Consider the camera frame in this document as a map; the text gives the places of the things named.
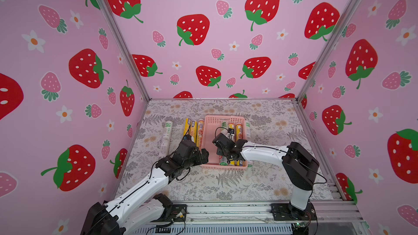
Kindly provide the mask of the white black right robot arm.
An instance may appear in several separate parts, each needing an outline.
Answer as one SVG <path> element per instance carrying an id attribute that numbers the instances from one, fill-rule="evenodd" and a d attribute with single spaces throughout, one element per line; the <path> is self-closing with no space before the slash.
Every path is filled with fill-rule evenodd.
<path id="1" fill-rule="evenodd" d="M 212 143 L 217 147 L 218 155 L 231 161 L 260 161 L 282 166 L 293 184 L 288 210 L 294 219 L 300 219 L 305 214 L 320 163 L 300 143 L 261 145 L 244 139 L 232 141 L 222 133 Z"/>

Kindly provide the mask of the clear white plastic wrap roll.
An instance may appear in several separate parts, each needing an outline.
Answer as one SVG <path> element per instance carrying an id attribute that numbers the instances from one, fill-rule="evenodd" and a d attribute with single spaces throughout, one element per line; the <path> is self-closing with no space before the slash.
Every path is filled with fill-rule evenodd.
<path id="1" fill-rule="evenodd" d="M 247 140 L 250 141 L 251 140 L 251 131 L 250 131 L 250 122 L 248 120 L 245 121 L 246 123 L 246 137 Z M 247 161 L 248 167 L 252 167 L 252 161 Z"/>

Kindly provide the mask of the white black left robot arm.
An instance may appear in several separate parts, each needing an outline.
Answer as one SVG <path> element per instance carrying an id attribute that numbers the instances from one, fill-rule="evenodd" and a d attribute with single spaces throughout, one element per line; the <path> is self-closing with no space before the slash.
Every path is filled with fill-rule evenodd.
<path id="1" fill-rule="evenodd" d="M 170 155 L 159 159 L 150 173 L 121 196 L 89 209 L 82 235 L 129 235 L 141 226 L 170 213 L 172 202 L 156 193 L 179 178 L 184 170 L 209 161 L 209 152 L 183 140 Z"/>

